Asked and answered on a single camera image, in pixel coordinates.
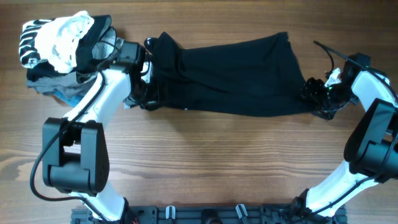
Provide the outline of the black t-shirt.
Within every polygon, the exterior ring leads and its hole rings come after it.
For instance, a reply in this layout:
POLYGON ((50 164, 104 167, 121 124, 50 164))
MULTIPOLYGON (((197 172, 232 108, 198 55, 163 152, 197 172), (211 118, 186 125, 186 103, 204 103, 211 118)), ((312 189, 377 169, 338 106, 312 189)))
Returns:
POLYGON ((237 44, 183 49, 168 33, 148 38, 164 106, 246 116, 307 113, 305 79, 286 32, 237 44))

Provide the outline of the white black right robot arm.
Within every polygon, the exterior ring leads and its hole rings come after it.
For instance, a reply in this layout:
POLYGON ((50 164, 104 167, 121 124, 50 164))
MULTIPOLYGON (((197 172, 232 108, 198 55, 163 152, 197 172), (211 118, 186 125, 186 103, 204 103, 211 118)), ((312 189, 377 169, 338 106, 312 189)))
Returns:
POLYGON ((397 178, 397 95, 386 74, 370 67, 370 56, 356 53, 345 60, 343 69, 327 72, 326 82, 307 80, 302 98, 324 119, 348 103, 361 103, 365 114, 345 145, 343 162, 294 198, 289 217, 295 223, 324 223, 363 190, 397 178))

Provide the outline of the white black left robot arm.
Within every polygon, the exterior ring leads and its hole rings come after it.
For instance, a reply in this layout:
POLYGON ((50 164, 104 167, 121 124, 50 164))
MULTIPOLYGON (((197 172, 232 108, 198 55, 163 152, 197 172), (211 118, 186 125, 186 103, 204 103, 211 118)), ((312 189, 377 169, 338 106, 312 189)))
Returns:
POLYGON ((138 217, 108 182, 109 157, 104 129, 120 102, 152 111, 160 108, 159 84, 152 78, 147 50, 125 42, 95 70, 95 84, 80 103, 62 118, 43 125, 43 149, 35 164, 42 165, 47 187, 79 200, 93 223, 138 223, 138 217))

